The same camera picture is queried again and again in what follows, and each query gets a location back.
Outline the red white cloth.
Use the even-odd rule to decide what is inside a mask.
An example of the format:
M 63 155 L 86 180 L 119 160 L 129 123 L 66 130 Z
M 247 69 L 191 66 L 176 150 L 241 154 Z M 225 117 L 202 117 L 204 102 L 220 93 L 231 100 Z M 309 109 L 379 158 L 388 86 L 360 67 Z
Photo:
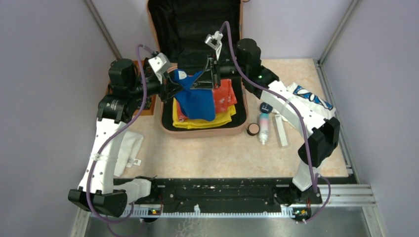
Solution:
M 216 114 L 225 112 L 229 106 L 237 104 L 232 81 L 230 79 L 222 80 L 221 86 L 217 89 L 213 89 L 212 93 Z

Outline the blue towel cloth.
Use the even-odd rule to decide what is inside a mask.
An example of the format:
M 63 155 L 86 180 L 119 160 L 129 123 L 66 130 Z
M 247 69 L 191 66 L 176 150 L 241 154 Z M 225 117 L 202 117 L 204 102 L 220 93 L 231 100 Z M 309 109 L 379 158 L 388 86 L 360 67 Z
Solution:
M 174 70 L 173 81 L 181 86 L 181 91 L 174 97 L 180 104 L 183 114 L 189 119 L 212 121 L 216 117 L 212 90 L 191 88 L 202 73 L 198 71 L 189 75 L 184 70 Z

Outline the yellow cloth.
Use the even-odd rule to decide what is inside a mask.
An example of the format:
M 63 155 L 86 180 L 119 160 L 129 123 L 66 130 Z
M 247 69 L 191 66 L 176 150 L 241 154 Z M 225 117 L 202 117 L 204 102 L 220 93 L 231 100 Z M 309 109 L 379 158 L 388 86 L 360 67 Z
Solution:
M 227 111 L 216 114 L 215 119 L 213 121 L 206 121 L 203 119 L 189 119 L 188 117 L 186 117 L 181 112 L 180 105 L 175 99 L 172 108 L 172 125 L 175 128 L 183 129 L 205 129 L 221 127 L 232 122 L 232 116 L 234 116 L 237 113 L 235 105 L 231 105 L 228 107 Z

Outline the pink suitcase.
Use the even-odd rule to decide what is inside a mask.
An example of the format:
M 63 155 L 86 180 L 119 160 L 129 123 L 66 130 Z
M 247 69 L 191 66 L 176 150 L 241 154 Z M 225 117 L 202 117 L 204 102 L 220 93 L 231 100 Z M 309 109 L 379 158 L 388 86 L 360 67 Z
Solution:
M 185 64 L 185 57 L 193 51 L 204 50 L 204 38 L 228 21 L 231 36 L 222 39 L 222 56 L 230 56 L 228 43 L 236 44 L 242 40 L 242 5 L 239 0 L 151 0 L 148 12 L 151 29 L 158 50 L 165 54 L 174 66 L 187 73 L 203 69 Z M 244 93 L 245 86 L 240 77 L 230 79 L 237 99 L 236 114 L 232 122 L 216 128 L 183 129 L 172 123 L 174 97 L 162 102 L 160 120 L 163 130 L 173 137 L 193 138 L 235 135 L 244 130 L 249 110 Z

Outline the blue white shirt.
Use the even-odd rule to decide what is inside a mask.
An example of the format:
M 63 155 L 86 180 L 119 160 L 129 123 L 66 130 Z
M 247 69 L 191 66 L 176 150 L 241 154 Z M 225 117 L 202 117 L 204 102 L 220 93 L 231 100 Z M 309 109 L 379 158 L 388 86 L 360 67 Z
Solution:
M 293 82 L 291 85 L 286 86 L 281 81 L 279 85 L 282 87 L 282 92 L 287 92 L 285 107 L 279 112 L 284 113 L 286 109 L 291 113 L 297 115 L 290 103 L 298 109 L 302 118 L 309 117 L 309 115 L 319 115 L 325 119 L 331 119 L 335 116 L 335 107 L 328 101 L 322 99 L 315 93 L 305 89 L 301 85 Z

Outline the white cloth under left arm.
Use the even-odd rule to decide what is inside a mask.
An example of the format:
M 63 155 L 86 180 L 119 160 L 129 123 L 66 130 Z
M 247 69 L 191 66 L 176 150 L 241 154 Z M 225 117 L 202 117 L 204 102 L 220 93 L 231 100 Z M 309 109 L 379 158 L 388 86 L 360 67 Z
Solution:
M 141 160 L 137 158 L 141 149 L 144 136 L 142 134 L 127 131 L 123 137 L 117 163 L 114 170 L 114 176 L 121 177 L 126 168 L 140 166 Z

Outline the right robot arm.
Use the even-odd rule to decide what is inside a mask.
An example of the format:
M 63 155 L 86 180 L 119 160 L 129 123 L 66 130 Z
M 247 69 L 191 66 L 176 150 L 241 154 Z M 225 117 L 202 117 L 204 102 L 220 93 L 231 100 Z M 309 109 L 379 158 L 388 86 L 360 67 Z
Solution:
M 222 79 L 241 77 L 245 89 L 277 110 L 304 138 L 298 150 L 301 162 L 296 175 L 286 188 L 285 197 L 295 203 L 304 203 L 310 194 L 317 193 L 321 178 L 318 167 L 338 145 L 340 122 L 334 116 L 325 117 L 310 105 L 328 110 L 330 106 L 316 96 L 298 94 L 287 89 L 279 77 L 261 64 L 261 49 L 253 39 L 229 43 L 230 56 L 220 55 L 222 42 L 209 36 L 204 50 L 193 51 L 185 57 L 185 64 L 194 68 L 203 66 L 203 76 L 193 88 L 215 88 Z

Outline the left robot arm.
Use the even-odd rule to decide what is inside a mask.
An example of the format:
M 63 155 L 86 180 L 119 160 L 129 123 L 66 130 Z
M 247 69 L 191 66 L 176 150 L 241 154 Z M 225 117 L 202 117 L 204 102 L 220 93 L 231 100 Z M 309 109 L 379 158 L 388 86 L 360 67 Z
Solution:
M 113 61 L 108 70 L 108 92 L 98 104 L 96 134 L 82 180 L 70 189 L 68 200 L 99 217 L 120 217 L 127 205 L 142 199 L 153 204 L 158 190 L 149 178 L 114 184 L 114 171 L 127 128 L 139 117 L 148 96 L 166 96 L 181 88 L 170 80 L 171 63 L 155 56 L 145 66 L 130 59 Z

